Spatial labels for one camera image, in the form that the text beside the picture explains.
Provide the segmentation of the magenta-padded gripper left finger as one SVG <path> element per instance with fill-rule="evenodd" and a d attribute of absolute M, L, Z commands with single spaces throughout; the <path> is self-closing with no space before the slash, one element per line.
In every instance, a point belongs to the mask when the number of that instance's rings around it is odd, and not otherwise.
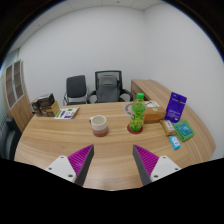
<path fill-rule="evenodd" d="M 85 182 L 93 156 L 94 145 L 91 144 L 69 156 L 60 155 L 46 168 L 46 171 L 82 186 Z"/>

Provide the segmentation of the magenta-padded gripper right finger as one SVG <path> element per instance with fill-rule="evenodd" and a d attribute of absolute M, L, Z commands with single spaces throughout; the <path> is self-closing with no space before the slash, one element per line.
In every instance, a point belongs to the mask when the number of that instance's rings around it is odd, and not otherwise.
<path fill-rule="evenodd" d="M 157 156 L 138 145 L 133 145 L 133 157 L 143 185 L 148 185 L 180 170 L 180 167 L 169 157 Z"/>

